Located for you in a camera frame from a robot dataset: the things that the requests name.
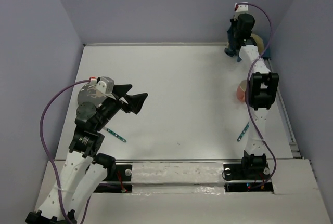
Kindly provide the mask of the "blue beige placemat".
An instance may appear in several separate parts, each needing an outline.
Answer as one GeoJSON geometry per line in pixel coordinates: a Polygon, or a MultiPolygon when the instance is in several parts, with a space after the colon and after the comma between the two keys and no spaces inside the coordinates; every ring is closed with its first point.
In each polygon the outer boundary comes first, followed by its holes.
{"type": "MultiPolygon", "coordinates": [[[[230,48],[232,48],[233,50],[236,50],[237,53],[239,53],[239,49],[240,49],[239,41],[235,40],[235,38],[234,38],[233,19],[230,19],[230,27],[227,30],[227,38],[228,38],[228,42],[226,45],[229,45],[230,48]]],[[[263,52],[265,50],[265,45],[264,45],[263,39],[254,33],[251,34],[251,38],[253,39],[251,43],[254,44],[255,46],[257,46],[259,54],[263,54],[263,52]]],[[[237,62],[240,62],[240,61],[241,61],[241,58],[238,55],[237,62]]]]}

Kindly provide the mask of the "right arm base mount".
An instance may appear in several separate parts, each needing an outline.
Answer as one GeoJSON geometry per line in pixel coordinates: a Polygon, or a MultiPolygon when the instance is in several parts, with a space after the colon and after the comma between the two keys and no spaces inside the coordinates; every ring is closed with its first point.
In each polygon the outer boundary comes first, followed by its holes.
{"type": "Polygon", "coordinates": [[[243,170],[240,163],[224,164],[221,176],[226,193],[274,192],[268,164],[255,170],[243,170]]]}

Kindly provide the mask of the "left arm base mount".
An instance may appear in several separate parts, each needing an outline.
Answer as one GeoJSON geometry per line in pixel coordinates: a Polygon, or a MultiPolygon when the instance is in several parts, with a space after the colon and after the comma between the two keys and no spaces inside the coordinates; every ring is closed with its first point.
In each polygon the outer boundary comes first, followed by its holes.
{"type": "Polygon", "coordinates": [[[94,193],[131,193],[132,164],[117,164],[108,170],[107,177],[97,186],[94,193]]]}

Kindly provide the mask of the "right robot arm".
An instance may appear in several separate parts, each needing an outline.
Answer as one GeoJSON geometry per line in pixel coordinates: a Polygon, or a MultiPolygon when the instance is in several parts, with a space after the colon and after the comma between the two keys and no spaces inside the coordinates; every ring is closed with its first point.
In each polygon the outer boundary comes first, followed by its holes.
{"type": "Polygon", "coordinates": [[[251,14],[236,14],[227,31],[229,56],[249,66],[246,79],[245,103],[249,114],[248,141],[240,163],[226,164],[222,176],[226,181],[263,179],[267,183],[274,174],[269,170],[267,153],[271,152],[263,135],[267,115],[275,102],[279,75],[272,72],[260,56],[257,43],[251,36],[255,19],[251,14]]]}

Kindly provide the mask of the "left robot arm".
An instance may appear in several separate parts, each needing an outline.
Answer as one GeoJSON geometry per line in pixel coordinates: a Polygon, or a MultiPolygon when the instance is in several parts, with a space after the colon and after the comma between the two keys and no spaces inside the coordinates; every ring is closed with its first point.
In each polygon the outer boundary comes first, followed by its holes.
{"type": "Polygon", "coordinates": [[[79,81],[105,96],[99,105],[86,101],[76,109],[75,130],[61,170],[47,149],[43,124],[50,104],[40,119],[40,139],[55,174],[55,184],[40,207],[29,212],[26,223],[77,223],[86,215],[89,200],[103,180],[111,179],[116,170],[114,157],[99,152],[104,140],[101,130],[119,112],[138,114],[147,93],[129,95],[131,84],[116,85],[108,77],[91,77],[79,81]]]}

